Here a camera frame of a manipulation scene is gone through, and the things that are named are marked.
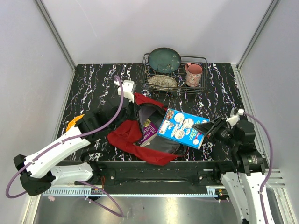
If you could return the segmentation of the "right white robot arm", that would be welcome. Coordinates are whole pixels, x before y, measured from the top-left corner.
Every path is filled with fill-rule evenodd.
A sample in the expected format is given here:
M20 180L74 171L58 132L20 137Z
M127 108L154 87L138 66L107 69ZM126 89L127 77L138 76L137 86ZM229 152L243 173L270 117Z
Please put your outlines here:
M254 125L246 120L234 123L217 118L193 125L209 140L230 147L231 165L217 164L213 182L223 185L240 224L272 224L270 204L265 189L269 171L255 146Z

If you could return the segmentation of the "purple treehouse book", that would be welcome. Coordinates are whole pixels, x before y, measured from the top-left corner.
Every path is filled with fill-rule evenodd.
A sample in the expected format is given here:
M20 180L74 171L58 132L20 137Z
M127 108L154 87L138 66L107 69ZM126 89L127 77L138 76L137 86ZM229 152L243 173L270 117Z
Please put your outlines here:
M157 136L158 128L150 119L146 119L143 123L142 131L143 138L140 140L139 146L145 147Z

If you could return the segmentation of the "blue picture book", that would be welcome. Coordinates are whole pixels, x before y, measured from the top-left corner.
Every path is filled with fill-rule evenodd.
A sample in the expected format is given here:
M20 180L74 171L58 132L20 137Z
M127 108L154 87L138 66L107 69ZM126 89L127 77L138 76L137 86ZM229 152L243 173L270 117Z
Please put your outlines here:
M204 135L195 130L193 126L209 121L210 119L208 118L168 109L157 135L192 148L200 149Z

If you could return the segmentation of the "red student backpack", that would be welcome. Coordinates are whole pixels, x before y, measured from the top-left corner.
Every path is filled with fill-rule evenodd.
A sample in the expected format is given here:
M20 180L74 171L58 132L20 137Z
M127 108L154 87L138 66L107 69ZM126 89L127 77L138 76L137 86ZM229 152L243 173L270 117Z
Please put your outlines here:
M133 154L153 165L164 166L178 157L184 157L188 152L187 147L166 138L162 138L153 149L140 146L139 141L143 139L143 123L139 116L141 108L146 106L153 108L158 116L163 118L168 107L140 93L134 93L134 98L132 118L127 118L115 130L111 131L107 136L108 142L118 149Z

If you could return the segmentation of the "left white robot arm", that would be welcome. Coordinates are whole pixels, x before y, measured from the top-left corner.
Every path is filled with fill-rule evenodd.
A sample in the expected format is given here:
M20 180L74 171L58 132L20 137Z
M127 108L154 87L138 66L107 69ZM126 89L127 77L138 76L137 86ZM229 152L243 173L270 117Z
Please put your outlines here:
M108 109L88 112L75 117L68 130L54 142L32 155L19 154L14 157L17 169L15 176L20 178L24 192L36 196L55 184L87 181L97 184L101 173L87 163L59 168L58 163L70 154L82 149L109 134L128 119L135 119L139 107L135 98L121 98L120 105Z

